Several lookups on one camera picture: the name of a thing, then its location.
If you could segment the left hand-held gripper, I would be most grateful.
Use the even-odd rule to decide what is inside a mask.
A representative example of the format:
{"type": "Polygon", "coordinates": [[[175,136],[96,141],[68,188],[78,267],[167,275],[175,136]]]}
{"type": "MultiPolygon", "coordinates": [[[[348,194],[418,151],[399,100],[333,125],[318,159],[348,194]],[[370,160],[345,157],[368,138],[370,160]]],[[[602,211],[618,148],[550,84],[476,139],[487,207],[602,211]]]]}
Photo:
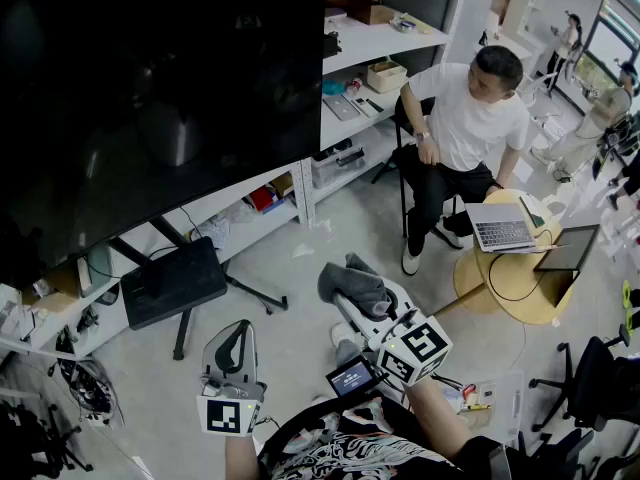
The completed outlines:
{"type": "Polygon", "coordinates": [[[231,437],[249,436],[264,402],[266,385],[257,377],[257,345],[249,320],[235,322],[205,346],[196,397],[201,429],[231,437]]]}

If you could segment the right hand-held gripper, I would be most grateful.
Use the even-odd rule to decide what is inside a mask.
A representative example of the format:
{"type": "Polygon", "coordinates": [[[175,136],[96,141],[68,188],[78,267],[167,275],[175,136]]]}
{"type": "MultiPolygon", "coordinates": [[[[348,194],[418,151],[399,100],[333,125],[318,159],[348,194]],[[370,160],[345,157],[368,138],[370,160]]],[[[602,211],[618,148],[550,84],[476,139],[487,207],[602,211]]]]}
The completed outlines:
{"type": "Polygon", "coordinates": [[[368,348],[377,353],[376,366],[406,386],[434,373],[447,358],[453,343],[433,316],[414,307],[407,291],[382,278],[391,303],[387,314],[395,319],[382,327],[362,313],[348,297],[336,291],[333,303],[354,332],[362,335],[368,348]]]}

